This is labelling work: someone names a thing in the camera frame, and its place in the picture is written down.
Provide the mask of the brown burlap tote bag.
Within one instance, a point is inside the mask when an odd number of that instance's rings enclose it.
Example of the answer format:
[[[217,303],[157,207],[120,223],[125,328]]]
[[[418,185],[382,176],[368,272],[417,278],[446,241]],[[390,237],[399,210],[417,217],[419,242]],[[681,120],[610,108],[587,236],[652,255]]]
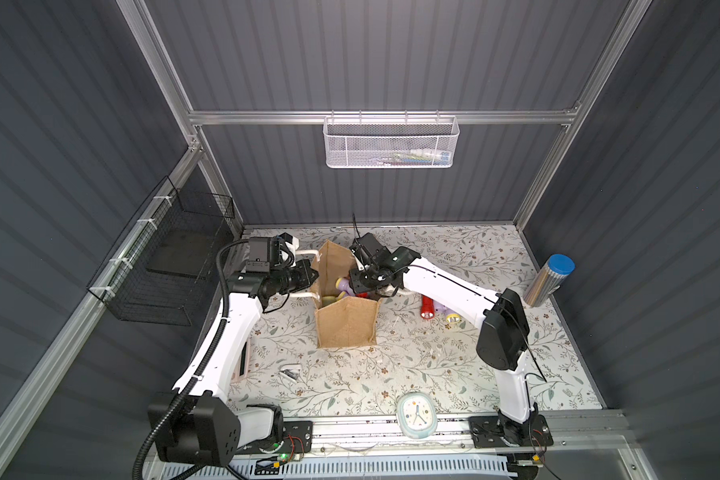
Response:
[[[377,344],[377,316],[381,303],[370,298],[341,297],[335,287],[340,277],[349,277],[356,267],[352,252],[333,241],[326,240],[310,263],[319,272],[319,278],[308,292],[315,307],[317,346],[321,349],[354,348]],[[337,300],[324,306],[321,298],[336,296]]]

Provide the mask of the purple flashlight row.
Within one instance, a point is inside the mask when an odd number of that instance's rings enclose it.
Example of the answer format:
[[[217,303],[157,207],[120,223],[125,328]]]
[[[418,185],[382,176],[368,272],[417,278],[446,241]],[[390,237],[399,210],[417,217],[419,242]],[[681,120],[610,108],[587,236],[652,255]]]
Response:
[[[446,314],[449,311],[449,309],[445,305],[438,302],[435,302],[434,306],[437,314]]]

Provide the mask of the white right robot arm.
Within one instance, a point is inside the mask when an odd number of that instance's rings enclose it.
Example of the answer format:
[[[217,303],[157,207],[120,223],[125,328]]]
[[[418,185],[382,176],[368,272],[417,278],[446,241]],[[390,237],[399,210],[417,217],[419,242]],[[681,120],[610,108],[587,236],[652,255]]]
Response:
[[[390,287],[428,297],[459,315],[478,332],[476,353],[494,370],[499,391],[499,418],[504,426],[528,426],[538,414],[528,377],[537,366],[528,342],[530,326],[520,296],[479,287],[446,272],[420,253],[404,246],[391,251],[364,234],[350,251],[356,267],[349,282],[356,293],[381,293]]]

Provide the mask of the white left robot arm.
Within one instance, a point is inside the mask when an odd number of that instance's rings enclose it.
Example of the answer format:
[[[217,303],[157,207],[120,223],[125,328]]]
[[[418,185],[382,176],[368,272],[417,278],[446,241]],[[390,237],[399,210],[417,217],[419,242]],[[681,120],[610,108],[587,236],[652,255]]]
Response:
[[[163,462],[184,463],[186,479],[207,466],[226,467],[250,444],[277,448],[283,441],[280,407],[254,404],[235,411],[228,388],[255,324],[275,295],[289,297],[319,277],[288,233],[250,237],[223,246],[215,259],[221,300],[210,330],[184,373],[147,408],[151,430],[131,471],[144,476],[150,451]]]

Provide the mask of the floral table mat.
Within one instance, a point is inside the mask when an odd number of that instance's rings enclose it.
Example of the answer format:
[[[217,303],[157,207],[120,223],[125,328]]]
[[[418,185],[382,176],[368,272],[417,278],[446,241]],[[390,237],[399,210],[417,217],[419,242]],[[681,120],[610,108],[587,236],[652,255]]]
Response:
[[[473,284],[522,292],[535,275],[532,258],[511,225],[391,227],[375,230],[386,246],[410,247],[442,269]],[[478,358],[477,330],[420,316],[420,298],[399,294],[381,303],[377,344],[321,349],[313,302],[274,298],[250,338],[250,370],[230,384],[229,403],[275,404],[289,417],[391,415],[400,396],[421,391],[441,413],[494,409],[494,373]],[[299,364],[293,382],[281,375]]]

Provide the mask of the markers in white basket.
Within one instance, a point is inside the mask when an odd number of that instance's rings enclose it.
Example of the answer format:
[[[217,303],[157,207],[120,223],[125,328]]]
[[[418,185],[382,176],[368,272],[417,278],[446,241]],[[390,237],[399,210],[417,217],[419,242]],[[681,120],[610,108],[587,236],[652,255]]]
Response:
[[[408,151],[387,152],[377,159],[381,165],[400,167],[444,167],[452,165],[452,153],[440,149],[413,149]]]

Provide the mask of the mint green alarm clock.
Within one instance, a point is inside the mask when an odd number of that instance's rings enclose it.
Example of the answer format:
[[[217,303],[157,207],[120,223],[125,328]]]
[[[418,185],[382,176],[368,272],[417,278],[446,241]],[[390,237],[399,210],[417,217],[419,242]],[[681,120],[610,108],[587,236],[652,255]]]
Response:
[[[402,433],[411,439],[424,439],[437,428],[434,401],[423,392],[411,392],[399,398],[396,418]]]

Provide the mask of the steel bottle blue cap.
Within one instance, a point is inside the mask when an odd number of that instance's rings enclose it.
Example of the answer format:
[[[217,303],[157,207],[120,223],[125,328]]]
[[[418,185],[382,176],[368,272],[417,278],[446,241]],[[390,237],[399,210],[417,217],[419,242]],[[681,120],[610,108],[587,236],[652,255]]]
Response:
[[[562,285],[575,268],[576,264],[569,256],[551,255],[525,290],[524,302],[531,307],[539,307]]]

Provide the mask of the white vented strip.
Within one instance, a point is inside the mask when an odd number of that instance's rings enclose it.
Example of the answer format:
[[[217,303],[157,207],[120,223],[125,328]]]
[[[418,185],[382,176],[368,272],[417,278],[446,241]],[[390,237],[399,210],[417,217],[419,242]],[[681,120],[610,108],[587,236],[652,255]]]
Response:
[[[258,468],[253,459],[237,459],[229,468],[206,467],[195,479],[392,479],[491,478],[515,479],[508,461],[501,456],[467,455],[403,455],[358,457],[312,457],[287,464],[275,470]]]

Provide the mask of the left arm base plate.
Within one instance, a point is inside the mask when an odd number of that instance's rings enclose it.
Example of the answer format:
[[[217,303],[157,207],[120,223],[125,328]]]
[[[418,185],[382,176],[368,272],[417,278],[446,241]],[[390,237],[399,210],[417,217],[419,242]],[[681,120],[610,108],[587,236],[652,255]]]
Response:
[[[236,455],[306,454],[311,451],[314,423],[307,420],[286,420],[275,425],[268,437],[238,448]]]

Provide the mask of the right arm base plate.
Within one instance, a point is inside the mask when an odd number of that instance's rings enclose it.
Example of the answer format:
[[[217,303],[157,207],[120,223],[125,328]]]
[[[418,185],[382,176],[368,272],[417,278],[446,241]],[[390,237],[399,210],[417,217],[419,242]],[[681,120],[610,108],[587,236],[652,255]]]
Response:
[[[534,411],[524,423],[501,413],[468,418],[469,433],[476,448],[541,447],[554,445],[546,418]]]

